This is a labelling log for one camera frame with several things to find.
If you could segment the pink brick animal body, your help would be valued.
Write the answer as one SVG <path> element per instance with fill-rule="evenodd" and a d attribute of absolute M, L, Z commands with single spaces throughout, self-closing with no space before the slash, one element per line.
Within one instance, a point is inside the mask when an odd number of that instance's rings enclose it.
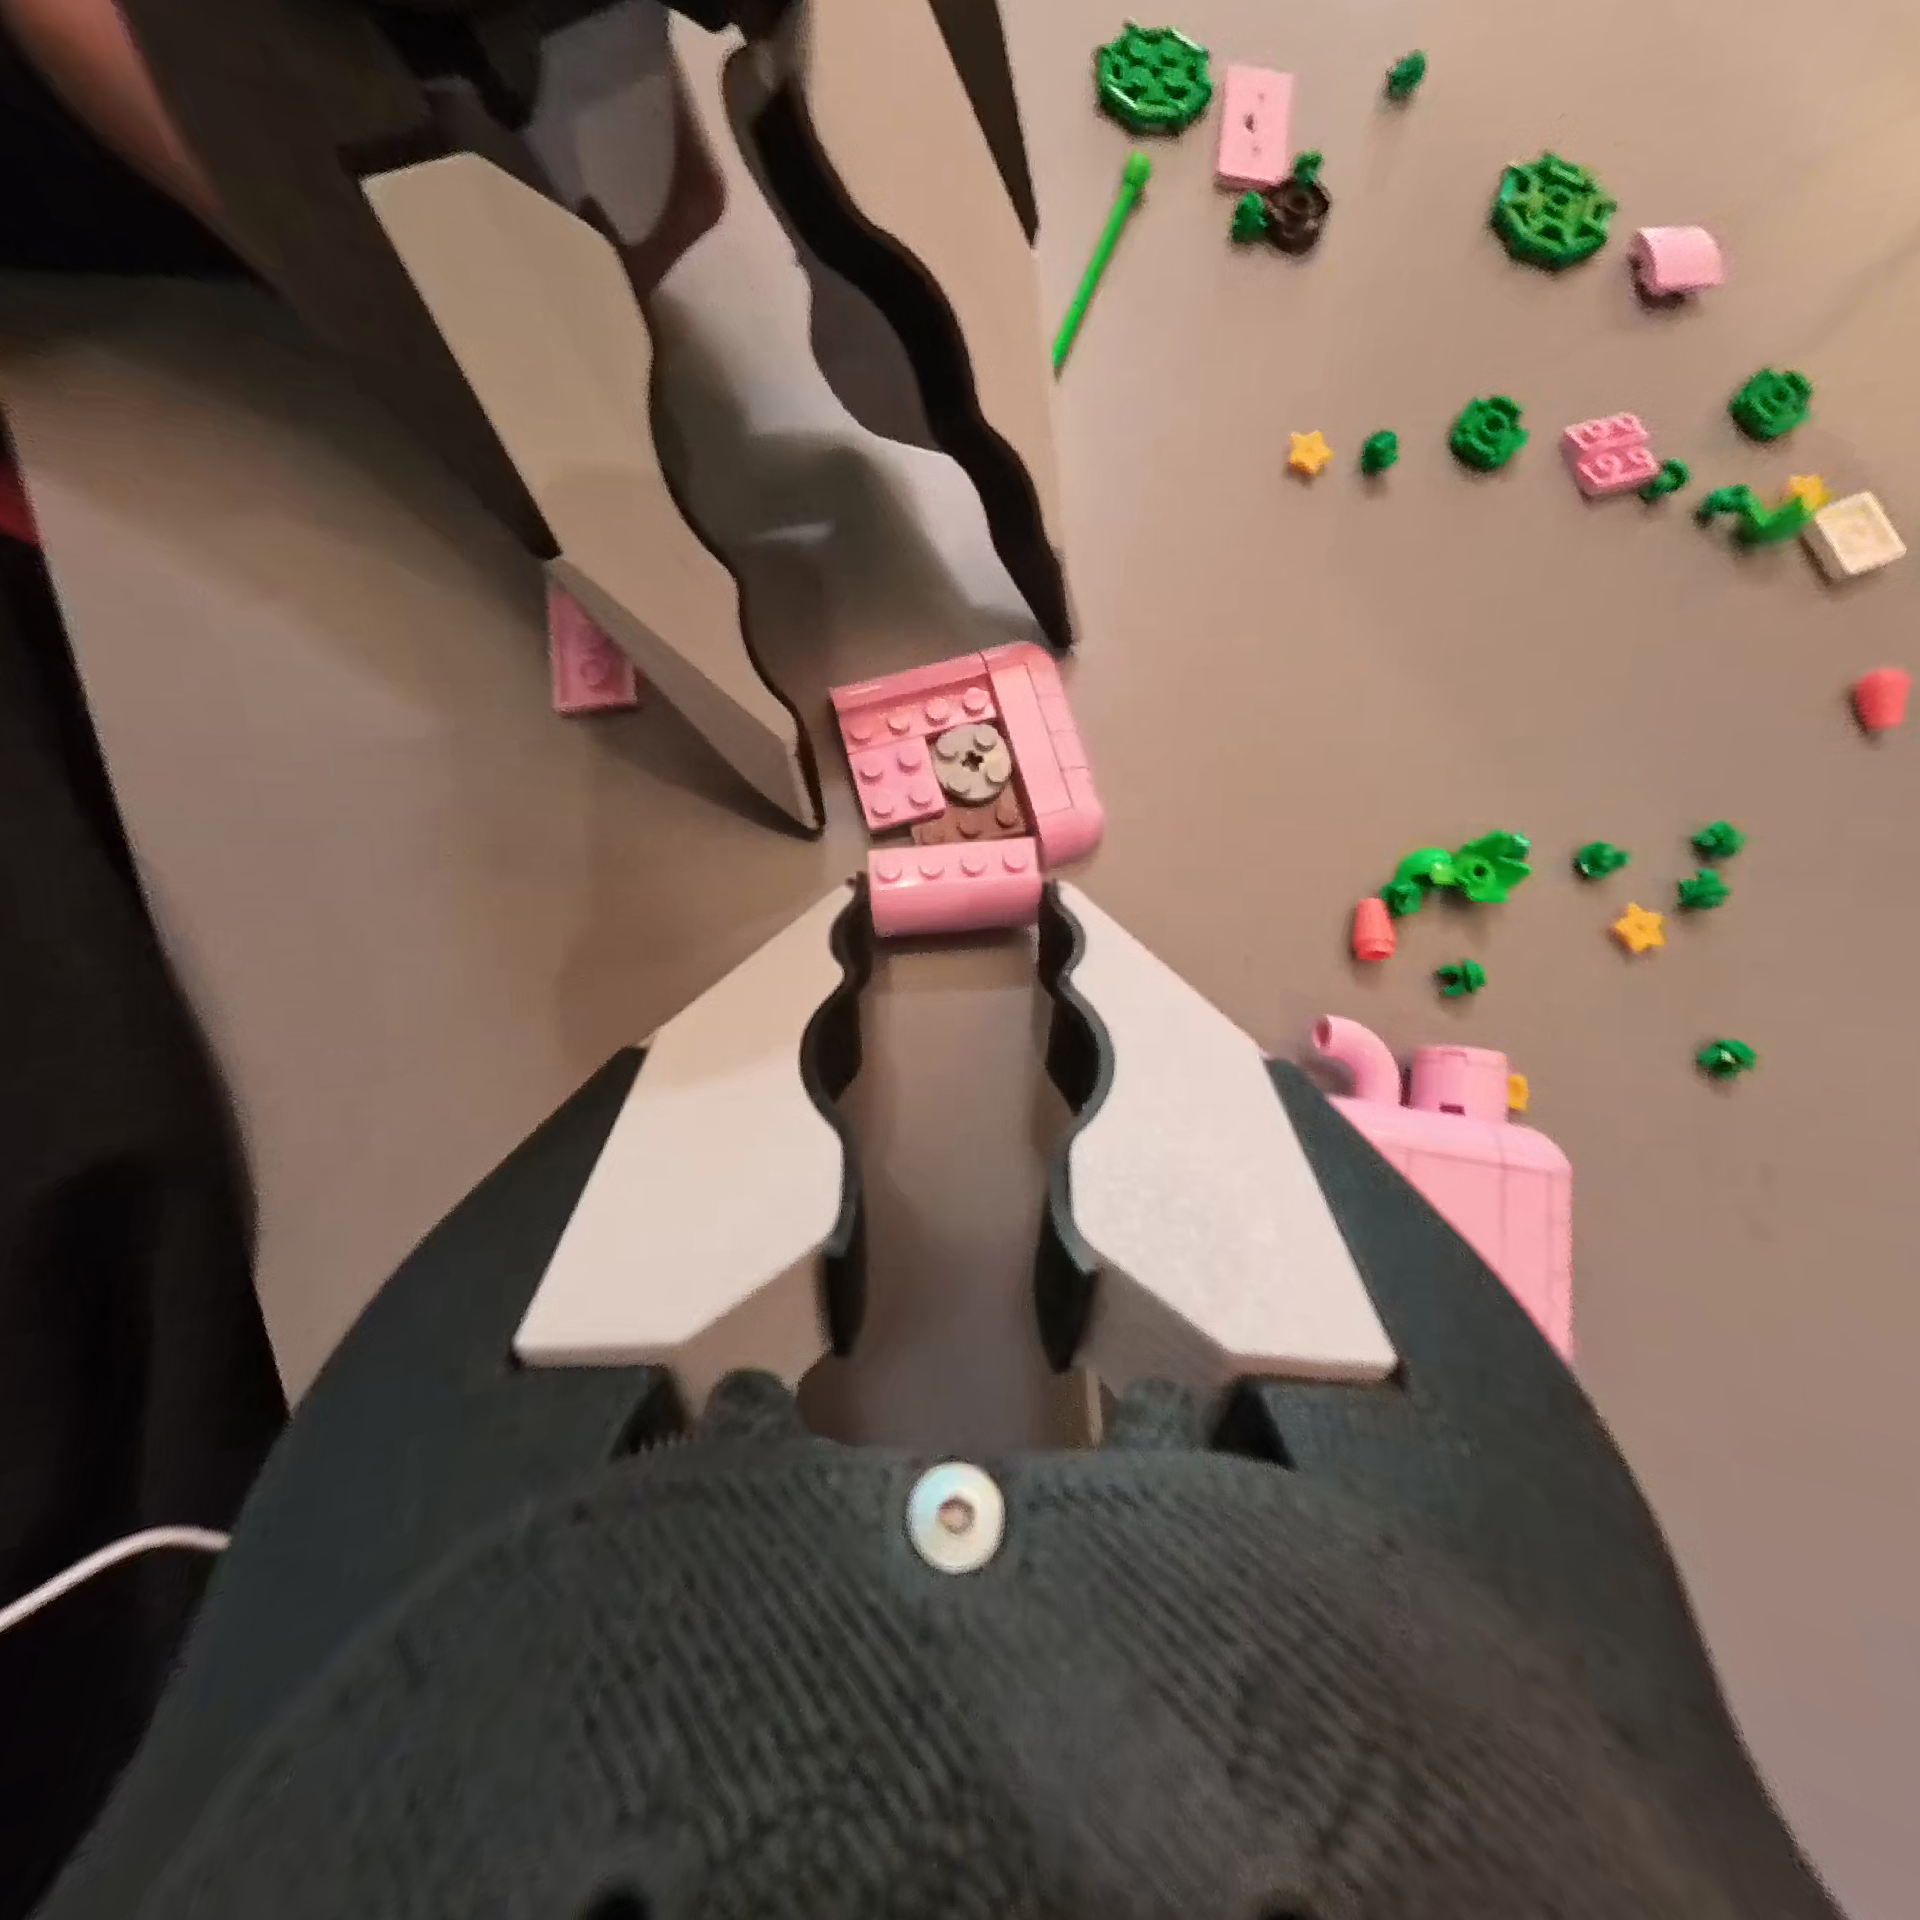
<path fill-rule="evenodd" d="M 1330 1102 L 1574 1358 L 1573 1167 L 1524 1124 L 1501 1050 L 1428 1044 L 1399 1061 L 1368 1025 L 1326 1015 L 1311 1053 L 1347 1078 Z"/>

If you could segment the pink smiley face tile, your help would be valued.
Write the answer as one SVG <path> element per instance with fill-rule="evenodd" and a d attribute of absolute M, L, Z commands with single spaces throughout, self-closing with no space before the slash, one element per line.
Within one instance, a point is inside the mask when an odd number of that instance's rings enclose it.
<path fill-rule="evenodd" d="M 1267 191 L 1292 166 L 1290 120 L 1298 81 L 1290 70 L 1234 62 L 1215 84 L 1218 191 Z"/>

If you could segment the green web with round plate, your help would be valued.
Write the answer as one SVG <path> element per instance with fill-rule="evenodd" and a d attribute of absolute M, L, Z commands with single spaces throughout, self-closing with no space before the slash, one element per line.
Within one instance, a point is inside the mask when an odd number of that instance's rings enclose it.
<path fill-rule="evenodd" d="M 1094 104 L 1144 137 L 1186 133 L 1211 104 L 1210 47 L 1174 26 L 1124 22 L 1093 53 Z"/>

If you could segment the pink hollow brick pair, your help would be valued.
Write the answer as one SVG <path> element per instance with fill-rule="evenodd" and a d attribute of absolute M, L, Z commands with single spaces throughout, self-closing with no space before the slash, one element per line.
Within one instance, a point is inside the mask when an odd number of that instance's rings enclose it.
<path fill-rule="evenodd" d="M 1031 833 L 895 842 L 868 853 L 867 887 L 877 940 L 912 941 L 1034 926 L 1044 869 Z"/>

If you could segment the pink curved slope brick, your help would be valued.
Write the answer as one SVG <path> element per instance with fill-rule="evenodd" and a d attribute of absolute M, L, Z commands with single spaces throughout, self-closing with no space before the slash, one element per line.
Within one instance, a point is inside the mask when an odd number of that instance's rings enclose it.
<path fill-rule="evenodd" d="M 1726 284 L 1726 254 L 1715 231 L 1699 223 L 1634 229 L 1626 246 L 1637 300 L 1679 303 Z"/>

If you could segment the plain green web piece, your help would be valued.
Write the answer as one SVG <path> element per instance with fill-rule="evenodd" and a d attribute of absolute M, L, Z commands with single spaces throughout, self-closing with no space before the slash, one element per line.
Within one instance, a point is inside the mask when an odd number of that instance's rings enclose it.
<path fill-rule="evenodd" d="M 1615 198 L 1596 173 L 1558 152 L 1511 159 L 1491 200 L 1491 229 L 1506 256 L 1540 271 L 1566 271 L 1610 239 Z"/>

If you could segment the scattered small green clips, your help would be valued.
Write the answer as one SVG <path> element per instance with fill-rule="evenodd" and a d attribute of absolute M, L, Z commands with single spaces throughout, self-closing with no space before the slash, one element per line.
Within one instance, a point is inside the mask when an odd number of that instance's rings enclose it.
<path fill-rule="evenodd" d="M 1428 55 L 1427 55 L 1427 49 L 1419 49 L 1419 47 L 1408 49 L 1404 57 L 1392 62 L 1392 66 L 1388 66 L 1384 73 L 1382 73 L 1382 93 L 1381 93 L 1382 104 L 1390 106 L 1392 112 L 1400 112 L 1406 106 L 1406 102 L 1418 93 L 1419 84 L 1424 84 L 1427 70 L 1428 70 Z M 1287 176 L 1307 176 L 1307 177 L 1317 176 L 1318 182 L 1323 188 L 1327 188 L 1326 181 L 1323 181 L 1323 172 L 1326 172 L 1326 157 L 1323 157 L 1322 151 L 1301 151 L 1301 152 L 1292 156 L 1292 166 L 1290 166 Z M 1255 242 L 1269 245 L 1267 238 L 1263 238 L 1261 194 L 1243 191 L 1243 194 L 1237 197 L 1234 208 L 1231 208 L 1231 242 L 1237 246 L 1250 246 Z M 1573 421 L 1571 424 L 1563 428 L 1557 445 L 1558 445 L 1563 464 L 1567 468 L 1567 447 L 1589 447 L 1589 445 L 1596 445 L 1596 444 L 1604 445 L 1604 444 L 1613 444 L 1613 440 L 1626 440 L 1626 444 L 1643 440 L 1648 445 L 1648 450 L 1652 453 L 1652 457 L 1656 457 L 1654 455 L 1656 447 L 1652 447 L 1652 444 L 1650 444 L 1650 433 L 1648 433 L 1648 428 L 1645 428 L 1643 417 L 1632 413 L 1632 412 L 1613 412 L 1613 413 L 1604 413 L 1604 416 Z M 1500 472 L 1500 470 L 1472 470 L 1472 468 L 1459 464 L 1448 450 L 1446 450 L 1446 455 L 1455 464 L 1455 468 L 1460 468 L 1462 472 L 1478 474 L 1478 477 Z M 1358 480 L 1366 481 L 1366 487 L 1374 487 L 1376 481 L 1381 481 L 1395 468 L 1399 457 L 1400 457 L 1399 432 L 1390 424 L 1382 424 L 1376 432 L 1372 432 L 1366 438 L 1362 438 L 1352 468 L 1356 468 Z M 1691 468 L 1688 468 L 1686 462 L 1682 462 L 1682 460 L 1660 460 L 1660 462 L 1661 462 L 1661 468 L 1660 468 L 1656 477 L 1652 477 L 1642 490 L 1621 493 L 1621 496 L 1632 496 L 1632 498 L 1642 501 L 1643 504 L 1652 504 L 1652 503 L 1656 504 L 1660 501 L 1668 498 L 1671 493 L 1676 493 L 1677 489 L 1688 485 Z M 1727 514 L 1727 512 L 1731 512 L 1731 493 L 1727 493 L 1727 489 L 1722 489 L 1719 493 L 1708 496 L 1704 504 L 1699 509 L 1699 516 L 1702 521 L 1711 521 L 1716 514 Z M 1726 858 L 1733 853 L 1738 853 L 1742 842 L 1744 842 L 1744 839 L 1742 839 L 1738 826 L 1719 822 L 1719 824 L 1696 833 L 1696 839 L 1693 839 L 1696 858 L 1700 858 L 1700 861 Z M 1591 842 L 1584 842 L 1584 845 L 1574 847 L 1573 855 L 1571 855 L 1571 870 L 1581 881 L 1610 880 L 1611 876 L 1621 872 L 1627 863 L 1629 863 L 1629 850 L 1621 847 L 1611 840 L 1604 840 L 1604 839 L 1594 839 Z M 1459 889 L 1448 889 L 1445 894 L 1432 894 L 1428 900 L 1432 900 L 1432 897 L 1445 897 L 1445 900 L 1452 900 L 1454 904 L 1472 904 L 1472 908 L 1491 904 L 1491 903 L 1468 903 L 1460 895 Z M 1699 872 L 1679 880 L 1677 895 L 1676 895 L 1676 900 L 1677 900 L 1676 912 L 1677 909 L 1704 909 L 1704 908 L 1724 903 L 1724 897 L 1726 897 L 1724 881 L 1716 878 L 1715 870 L 1709 870 L 1709 866 L 1700 866 Z M 1486 970 L 1483 970 L 1483 964 L 1478 959 L 1460 958 L 1455 962 L 1442 964 L 1431 975 L 1431 980 L 1432 980 L 1435 992 L 1442 998 L 1459 1000 L 1459 998 L 1469 998 L 1477 992 L 1480 992 L 1480 986 L 1486 983 Z M 1733 1039 L 1711 1041 L 1699 1053 L 1700 1069 L 1702 1072 L 1716 1072 L 1722 1077 L 1746 1072 L 1752 1065 L 1752 1061 L 1756 1061 L 1756 1055 L 1752 1055 L 1751 1047 L 1744 1047 L 1742 1041 L 1734 1044 Z"/>

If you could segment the pink brick block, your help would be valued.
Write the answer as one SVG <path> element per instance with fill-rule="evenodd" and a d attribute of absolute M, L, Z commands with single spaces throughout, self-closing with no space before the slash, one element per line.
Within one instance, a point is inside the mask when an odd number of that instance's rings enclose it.
<path fill-rule="evenodd" d="M 1064 673 L 1035 642 L 832 689 L 871 837 L 922 842 L 1031 837 L 1042 869 L 1087 858 L 1106 808 Z"/>

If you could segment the pink three-stud plate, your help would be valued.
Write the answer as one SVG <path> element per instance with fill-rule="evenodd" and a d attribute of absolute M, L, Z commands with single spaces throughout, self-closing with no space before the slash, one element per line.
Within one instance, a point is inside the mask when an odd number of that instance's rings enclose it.
<path fill-rule="evenodd" d="M 640 705 L 637 666 L 558 583 L 543 589 L 543 640 L 549 697 L 556 713 L 626 713 Z"/>

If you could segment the green flexible rod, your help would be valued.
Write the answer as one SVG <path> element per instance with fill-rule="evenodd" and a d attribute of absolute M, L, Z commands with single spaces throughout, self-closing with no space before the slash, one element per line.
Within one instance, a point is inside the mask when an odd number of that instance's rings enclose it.
<path fill-rule="evenodd" d="M 1048 367 L 1056 377 L 1067 365 L 1071 346 L 1086 325 L 1093 300 L 1098 296 L 1098 289 L 1111 269 L 1123 234 L 1126 232 L 1132 218 L 1138 213 L 1150 177 L 1152 157 L 1144 151 L 1130 151 L 1120 166 L 1120 181 L 1115 185 L 1104 223 L 1098 231 L 1087 261 L 1071 288 L 1071 296 L 1054 328 L 1054 337 L 1048 344 Z"/>

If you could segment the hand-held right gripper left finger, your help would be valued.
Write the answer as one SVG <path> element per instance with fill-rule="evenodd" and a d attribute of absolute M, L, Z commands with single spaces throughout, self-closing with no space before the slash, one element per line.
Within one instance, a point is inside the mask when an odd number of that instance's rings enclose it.
<path fill-rule="evenodd" d="M 840 1096 L 862 1066 L 868 890 L 845 880 L 640 1049 L 512 1340 L 534 1368 L 805 1377 L 867 1312 Z"/>

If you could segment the white square tile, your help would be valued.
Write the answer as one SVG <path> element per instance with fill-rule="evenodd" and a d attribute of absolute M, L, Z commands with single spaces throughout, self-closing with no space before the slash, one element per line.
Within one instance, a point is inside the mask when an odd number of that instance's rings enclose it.
<path fill-rule="evenodd" d="M 1853 584 L 1906 558 L 1903 537 L 1869 489 L 1826 501 L 1799 538 L 1828 586 Z"/>

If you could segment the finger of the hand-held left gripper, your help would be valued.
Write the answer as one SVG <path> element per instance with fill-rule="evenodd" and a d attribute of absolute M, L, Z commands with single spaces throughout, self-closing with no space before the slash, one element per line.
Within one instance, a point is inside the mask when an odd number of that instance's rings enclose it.
<path fill-rule="evenodd" d="M 558 549 L 550 583 L 760 800 L 819 837 L 803 725 L 760 673 L 733 569 L 664 474 L 653 337 L 615 245 L 475 152 L 360 189 Z"/>
<path fill-rule="evenodd" d="M 935 5 L 724 5 L 764 74 L 765 182 L 806 252 L 853 285 L 912 370 L 933 445 L 966 474 L 1047 647 L 1076 644 L 1054 372 L 1031 176 L 994 5 L 963 44 L 996 55 L 981 116 Z"/>

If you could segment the person's black jacket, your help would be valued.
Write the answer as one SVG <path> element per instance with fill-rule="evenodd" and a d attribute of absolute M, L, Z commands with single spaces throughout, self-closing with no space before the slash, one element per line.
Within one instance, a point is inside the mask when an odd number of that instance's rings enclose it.
<path fill-rule="evenodd" d="M 227 1532 L 286 1422 L 227 1090 L 5 457 L 3 1583 Z"/>

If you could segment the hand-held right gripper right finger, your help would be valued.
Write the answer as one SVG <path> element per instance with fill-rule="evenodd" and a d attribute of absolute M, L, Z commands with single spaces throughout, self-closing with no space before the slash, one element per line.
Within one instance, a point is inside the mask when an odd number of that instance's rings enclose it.
<path fill-rule="evenodd" d="M 1399 1358 L 1261 1047 L 1064 880 L 1042 889 L 1047 1361 L 1104 1384 L 1379 1383 Z"/>

